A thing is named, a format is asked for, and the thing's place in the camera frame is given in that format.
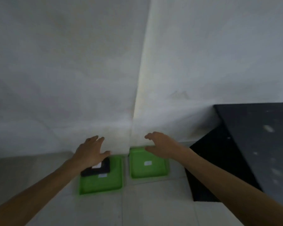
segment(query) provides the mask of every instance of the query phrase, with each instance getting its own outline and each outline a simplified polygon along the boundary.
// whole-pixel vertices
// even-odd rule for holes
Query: white label
[[[101,174],[101,175],[99,175],[99,178],[105,178],[105,177],[107,177],[107,174]]]
[[[101,168],[102,162],[100,162],[98,165],[93,166],[92,168]]]
[[[144,162],[144,165],[145,165],[145,166],[152,165],[152,161],[146,161],[146,162]]]

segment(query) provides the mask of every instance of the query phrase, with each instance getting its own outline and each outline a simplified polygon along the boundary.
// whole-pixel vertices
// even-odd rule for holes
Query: green tray
[[[121,156],[110,156],[110,173],[80,177],[79,195],[120,190],[123,187]]]
[[[169,161],[147,152],[144,148],[131,149],[129,160],[132,179],[161,177],[169,174]]]

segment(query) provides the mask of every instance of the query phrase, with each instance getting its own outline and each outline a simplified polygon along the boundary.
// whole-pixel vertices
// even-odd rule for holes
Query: floor
[[[42,179],[71,153],[0,160],[0,204]],[[184,168],[170,160],[170,174],[159,179],[132,180],[124,158],[123,190],[79,196],[78,178],[70,182],[27,225],[222,225],[241,226],[222,204],[194,202]]]

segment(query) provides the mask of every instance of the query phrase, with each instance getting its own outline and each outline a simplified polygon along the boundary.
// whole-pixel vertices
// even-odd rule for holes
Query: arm
[[[100,153],[104,137],[88,138],[56,171],[0,205],[0,225],[27,224],[60,190],[87,167],[97,165],[110,152]]]
[[[188,169],[245,225],[283,225],[283,206],[265,193],[198,156],[169,136],[153,132],[145,136],[155,146],[146,150],[172,158]]]

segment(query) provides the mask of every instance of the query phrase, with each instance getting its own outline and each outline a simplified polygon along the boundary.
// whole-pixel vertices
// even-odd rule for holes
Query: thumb
[[[107,158],[109,155],[111,155],[111,152],[110,152],[110,151],[106,151],[106,152],[104,152],[104,153],[101,154],[103,160],[104,160],[105,158]]]
[[[144,148],[147,152],[153,153],[157,149],[155,146],[148,146]]]

